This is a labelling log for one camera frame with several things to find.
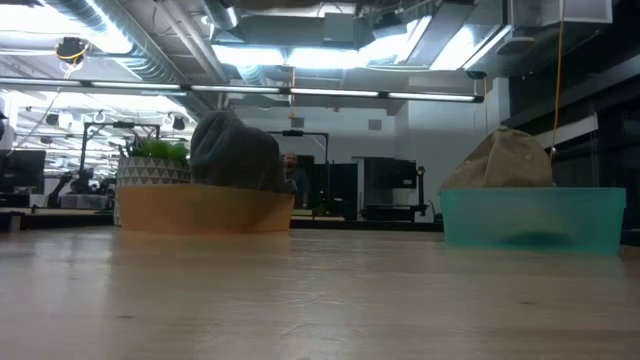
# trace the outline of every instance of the computer monitor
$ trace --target computer monitor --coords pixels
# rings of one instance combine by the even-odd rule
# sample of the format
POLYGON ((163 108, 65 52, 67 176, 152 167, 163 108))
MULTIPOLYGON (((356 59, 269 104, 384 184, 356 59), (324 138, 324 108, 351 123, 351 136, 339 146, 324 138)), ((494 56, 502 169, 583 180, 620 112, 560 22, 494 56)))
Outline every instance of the computer monitor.
POLYGON ((46 156, 46 151, 0 150, 0 192, 14 193, 16 188, 31 188, 32 194, 44 194, 46 156))

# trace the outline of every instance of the ceiling light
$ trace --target ceiling light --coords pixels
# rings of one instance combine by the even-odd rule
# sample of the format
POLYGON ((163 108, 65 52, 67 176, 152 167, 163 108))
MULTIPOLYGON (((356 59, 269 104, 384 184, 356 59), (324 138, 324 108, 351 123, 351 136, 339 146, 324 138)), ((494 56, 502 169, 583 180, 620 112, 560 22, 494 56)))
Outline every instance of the ceiling light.
POLYGON ((157 91, 157 90, 144 90, 140 91, 140 95, 143 96, 187 96, 186 91, 157 91))
POLYGON ((449 40, 429 69, 458 70, 473 55, 474 49, 473 32, 465 25, 449 40))
POLYGON ((296 48, 287 65, 303 69, 353 69, 367 65, 356 50, 296 48))
POLYGON ((0 77, 0 84, 39 86, 82 86, 80 81, 0 77))
POLYGON ((282 65, 284 63, 282 52, 277 48, 213 45, 213 51, 223 64, 254 66, 282 65))
MULTIPOLYGON (((14 150, 43 150, 46 151, 47 154, 64 154, 64 155, 79 155, 82 150, 81 149, 52 149, 45 147, 36 147, 36 146, 23 146, 15 148, 14 150)), ((112 150, 94 150, 90 149, 86 151, 87 155, 120 155, 118 151, 112 150)))
POLYGON ((361 48, 358 53, 367 60, 367 63, 372 60, 396 57, 404 48, 407 38, 407 34, 383 37, 361 48))
POLYGON ((67 19, 48 6, 0 5, 0 14, 2 14, 1 31, 71 35, 79 34, 83 30, 82 24, 67 19))
POLYGON ((491 41, 483 46, 469 61, 467 61, 462 67, 467 70, 475 65, 480 59, 482 59, 487 53, 498 44, 507 34, 511 32, 511 25, 507 25, 502 29, 491 41))
POLYGON ((353 97, 377 97, 377 91, 360 90, 331 90, 331 89, 291 89, 294 95, 328 95, 328 96, 353 96, 353 97))
POLYGON ((144 89, 144 90, 180 90, 180 85, 176 84, 149 84, 149 83, 127 83, 111 81, 92 81, 91 84, 97 87, 120 88, 120 89, 144 89))
POLYGON ((476 97, 471 95, 389 93, 389 99, 474 102, 476 100, 476 97))
POLYGON ((279 94, 280 89, 275 87, 253 87, 253 86, 226 86, 226 85, 194 85, 194 91, 214 91, 239 94, 279 94))
POLYGON ((424 32, 427 31, 427 27, 429 26, 430 22, 431 16, 425 16, 422 19, 417 20, 417 22, 411 22, 407 24, 407 30, 411 35, 409 35, 407 43, 396 57, 396 64, 407 61, 409 56, 411 56, 411 53, 413 53, 413 50, 415 50, 416 46, 418 45, 418 42, 422 38, 422 35, 424 35, 424 32))

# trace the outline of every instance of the green plant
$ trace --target green plant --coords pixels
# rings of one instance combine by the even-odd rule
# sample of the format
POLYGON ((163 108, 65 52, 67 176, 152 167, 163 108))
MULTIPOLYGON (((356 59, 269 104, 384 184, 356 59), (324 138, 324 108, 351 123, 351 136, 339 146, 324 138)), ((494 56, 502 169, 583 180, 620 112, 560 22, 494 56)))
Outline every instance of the green plant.
POLYGON ((181 162, 186 162, 189 154, 189 150, 182 143, 174 145, 156 139, 136 138, 132 143, 127 144, 125 150, 129 157, 153 157, 181 162))

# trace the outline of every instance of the potted plant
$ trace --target potted plant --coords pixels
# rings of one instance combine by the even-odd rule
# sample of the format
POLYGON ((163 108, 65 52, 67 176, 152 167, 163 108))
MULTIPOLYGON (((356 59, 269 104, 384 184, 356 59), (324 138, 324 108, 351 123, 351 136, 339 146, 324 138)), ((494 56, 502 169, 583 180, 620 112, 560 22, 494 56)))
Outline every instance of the potted plant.
POLYGON ((182 143, 136 138, 120 147, 114 223, 120 226, 118 189, 124 186, 189 184, 191 174, 187 163, 189 151, 182 143))

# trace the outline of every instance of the white wall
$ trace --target white wall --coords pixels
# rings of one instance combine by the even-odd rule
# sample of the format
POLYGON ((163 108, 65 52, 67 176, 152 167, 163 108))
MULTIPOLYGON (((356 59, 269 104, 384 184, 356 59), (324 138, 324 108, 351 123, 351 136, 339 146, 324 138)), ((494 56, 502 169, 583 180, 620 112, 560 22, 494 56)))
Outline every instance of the white wall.
MULTIPOLYGON (((433 201, 436 212, 441 211, 438 189, 442 182, 509 116, 507 86, 506 79, 496 79, 483 104, 412 101, 398 113, 395 157, 416 160, 426 168, 425 201, 433 201)), ((418 191, 396 190, 394 202, 417 204, 418 191)), ((432 219, 430 211, 416 218, 422 222, 432 219)))
MULTIPOLYGON (((509 117, 507 79, 496 79, 485 103, 444 103, 410 101, 397 116, 385 110, 300 108, 295 115, 305 118, 304 131, 330 134, 329 160, 350 163, 353 157, 395 157, 415 160, 426 168, 425 201, 433 201, 440 212, 438 189, 478 144, 493 132, 500 121, 509 117), (382 120, 382 131, 369 131, 369 119, 382 120)), ((236 108, 236 113, 250 126, 263 130, 290 129, 290 110, 272 108, 236 108)), ((313 155, 324 161, 324 151, 309 137, 276 137, 280 151, 313 155)), ((324 144, 322 137, 316 137, 324 144)), ((417 190, 395 190, 394 203, 417 204, 417 190)), ((417 221, 433 220, 431 211, 417 221)))
MULTIPOLYGON (((244 123, 262 130, 282 131, 291 129, 290 110, 287 108, 236 108, 236 113, 244 123)), ((333 109, 299 108, 297 117, 305 118, 305 132, 329 133, 329 161, 351 163, 353 157, 393 157, 394 117, 387 116, 384 109, 333 109), (369 131, 369 120, 382 120, 381 131, 369 131)), ((324 137, 302 138, 275 136, 280 144, 280 152, 289 151, 299 155, 313 155, 316 163, 323 163, 324 137)))

